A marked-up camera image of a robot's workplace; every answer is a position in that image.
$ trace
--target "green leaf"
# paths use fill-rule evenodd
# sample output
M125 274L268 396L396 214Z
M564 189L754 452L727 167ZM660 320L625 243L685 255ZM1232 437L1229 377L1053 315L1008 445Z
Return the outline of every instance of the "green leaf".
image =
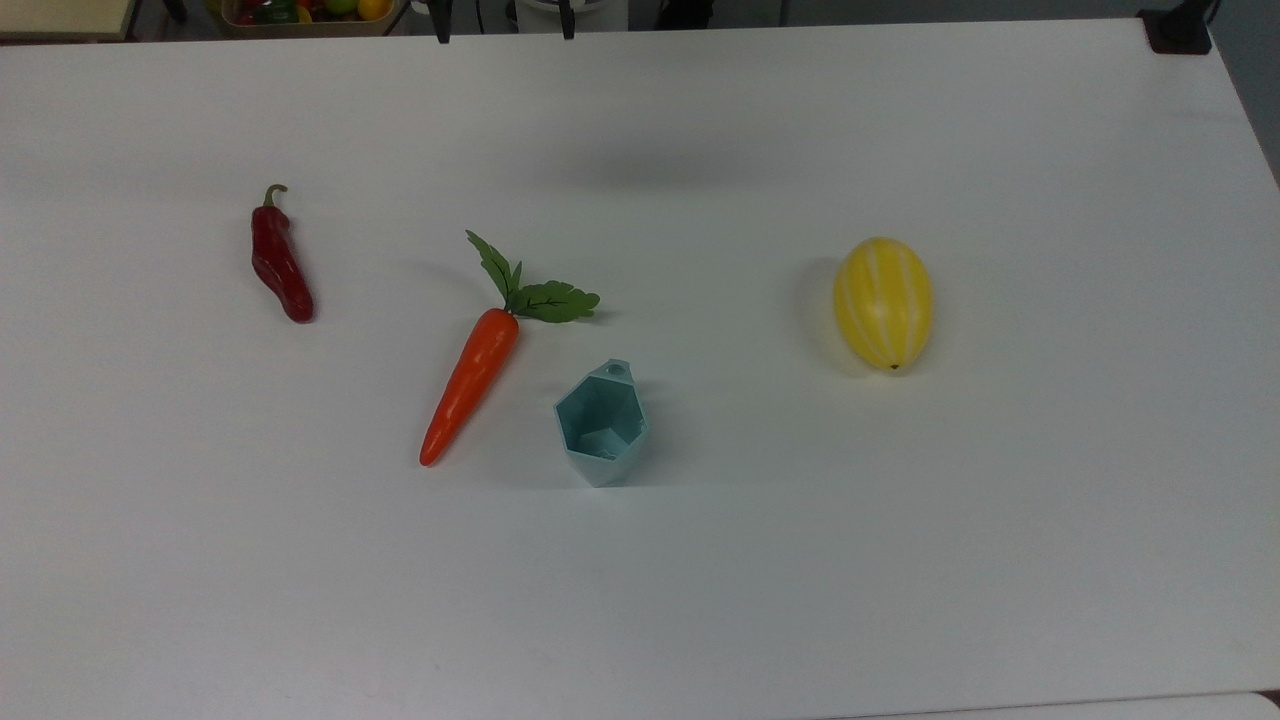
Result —
M600 296L559 281L522 287L511 296L508 307L516 315L534 318L544 323L567 323L590 318L600 304Z
M467 231L467 240L480 252L480 266L489 273L493 284L498 286L503 302L509 304L512 293L520 290L520 265L516 265L516 274L512 275L511 264L502 256L502 252L494 250L492 245L471 231Z

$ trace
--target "carrot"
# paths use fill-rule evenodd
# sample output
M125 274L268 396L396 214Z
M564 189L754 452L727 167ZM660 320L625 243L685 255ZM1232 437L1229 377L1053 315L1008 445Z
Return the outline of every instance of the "carrot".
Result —
M517 263L512 270L507 259L480 236L467 231L467 240L480 251L480 266L498 286L504 304L500 309L486 310L471 328L471 336L444 386L444 395L422 439L419 461L424 466L440 459L506 365L520 338L517 315L547 323L567 323L590 318L600 302L600 296L557 281L521 287L524 263Z

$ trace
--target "white table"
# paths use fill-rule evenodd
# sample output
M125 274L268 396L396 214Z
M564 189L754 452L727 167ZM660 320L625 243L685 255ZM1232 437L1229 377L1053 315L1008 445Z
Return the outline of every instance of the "white table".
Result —
M1276 720L1280 710L1257 694L1222 694L893 715L895 720Z
M1137 20L0 49L13 720L820 717L1280 684L1280 193ZM248 266L269 183L319 296ZM495 295L526 324L436 469ZM827 307L900 237L905 377ZM594 491L550 405L630 360Z

